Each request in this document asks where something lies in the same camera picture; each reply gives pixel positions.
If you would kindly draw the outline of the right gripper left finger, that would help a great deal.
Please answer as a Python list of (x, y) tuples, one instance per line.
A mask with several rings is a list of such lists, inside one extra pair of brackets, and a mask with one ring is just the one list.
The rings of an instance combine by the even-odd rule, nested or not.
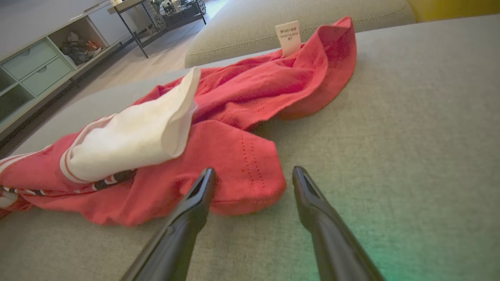
[(216, 189), (216, 171), (204, 169), (165, 218), (122, 281), (185, 281), (196, 237), (207, 222)]

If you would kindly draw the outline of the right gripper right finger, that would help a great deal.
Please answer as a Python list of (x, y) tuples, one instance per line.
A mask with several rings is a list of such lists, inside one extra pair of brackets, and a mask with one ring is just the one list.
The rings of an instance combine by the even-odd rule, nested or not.
[(300, 222), (310, 233), (322, 281), (384, 281), (385, 278), (307, 170), (292, 172)]

